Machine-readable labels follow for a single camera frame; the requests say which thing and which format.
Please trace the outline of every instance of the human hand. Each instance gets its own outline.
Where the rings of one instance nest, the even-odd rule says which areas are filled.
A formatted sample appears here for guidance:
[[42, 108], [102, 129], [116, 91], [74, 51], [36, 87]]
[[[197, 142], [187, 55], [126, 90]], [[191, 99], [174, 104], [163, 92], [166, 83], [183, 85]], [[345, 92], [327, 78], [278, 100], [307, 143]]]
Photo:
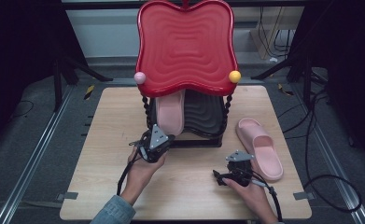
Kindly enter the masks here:
[[246, 206], [258, 216], [261, 223], [270, 224], [278, 221], [267, 200], [263, 187], [252, 182], [248, 186], [243, 187], [237, 182], [227, 178], [223, 178], [223, 182], [241, 196]]
[[[133, 148], [132, 154], [128, 158], [131, 161], [135, 155], [137, 148]], [[136, 156], [137, 161], [133, 163], [129, 173], [127, 174], [127, 183], [124, 191], [120, 194], [127, 203], [133, 205], [142, 193], [144, 188], [150, 181], [154, 173], [161, 168], [165, 163], [166, 153], [164, 153], [157, 162], [149, 163], [143, 160], [140, 155]]]

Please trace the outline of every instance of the wooden tabletop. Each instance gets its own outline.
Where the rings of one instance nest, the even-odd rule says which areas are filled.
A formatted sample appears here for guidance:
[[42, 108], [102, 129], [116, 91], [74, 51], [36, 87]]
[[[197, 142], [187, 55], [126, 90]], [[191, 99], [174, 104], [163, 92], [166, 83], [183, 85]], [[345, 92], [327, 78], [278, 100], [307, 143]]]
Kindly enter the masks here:
[[[152, 177], [134, 208], [137, 220], [255, 219], [232, 189], [219, 186], [212, 170], [228, 172], [226, 156], [244, 150], [235, 133], [242, 118], [256, 119], [274, 140], [284, 167], [274, 186], [283, 218], [308, 218], [307, 200], [296, 201], [302, 183], [290, 157], [273, 106], [262, 86], [238, 86], [233, 94], [228, 127], [222, 147], [172, 148], [163, 167]], [[137, 88], [107, 88], [95, 112], [68, 192], [76, 199], [65, 199], [62, 219], [93, 219], [116, 194], [119, 178], [132, 152], [129, 143], [147, 130], [142, 96]], [[268, 194], [274, 211], [274, 202]]]

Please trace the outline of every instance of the blue sleeve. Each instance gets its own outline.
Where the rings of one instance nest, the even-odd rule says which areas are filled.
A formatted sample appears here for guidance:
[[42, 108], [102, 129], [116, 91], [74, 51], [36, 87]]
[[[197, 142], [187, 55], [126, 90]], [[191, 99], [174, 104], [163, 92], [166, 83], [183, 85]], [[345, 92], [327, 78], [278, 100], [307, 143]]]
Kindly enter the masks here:
[[120, 196], [114, 195], [91, 224], [127, 224], [131, 222], [134, 215], [133, 207]]

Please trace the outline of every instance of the wavy red top panel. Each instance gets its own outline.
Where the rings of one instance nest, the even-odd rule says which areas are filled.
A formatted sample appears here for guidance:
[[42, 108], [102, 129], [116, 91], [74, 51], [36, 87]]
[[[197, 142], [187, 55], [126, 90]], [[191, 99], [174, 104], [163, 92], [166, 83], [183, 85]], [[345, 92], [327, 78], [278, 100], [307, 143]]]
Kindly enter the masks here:
[[144, 4], [138, 12], [140, 50], [136, 72], [146, 80], [141, 94], [159, 97], [183, 89], [232, 94], [229, 73], [238, 70], [232, 48], [232, 9], [204, 0], [191, 7], [168, 1]]

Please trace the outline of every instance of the pink slide sandal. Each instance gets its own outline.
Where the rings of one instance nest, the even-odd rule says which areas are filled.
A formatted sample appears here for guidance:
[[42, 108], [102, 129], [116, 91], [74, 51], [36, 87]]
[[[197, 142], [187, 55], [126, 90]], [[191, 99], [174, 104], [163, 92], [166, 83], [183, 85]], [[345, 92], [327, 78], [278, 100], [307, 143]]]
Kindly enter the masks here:
[[175, 136], [182, 133], [184, 121], [185, 90], [156, 98], [158, 125], [165, 134]]
[[273, 139], [254, 119], [241, 119], [236, 132], [249, 154], [255, 155], [256, 167], [267, 180], [278, 180], [284, 170], [274, 148]]

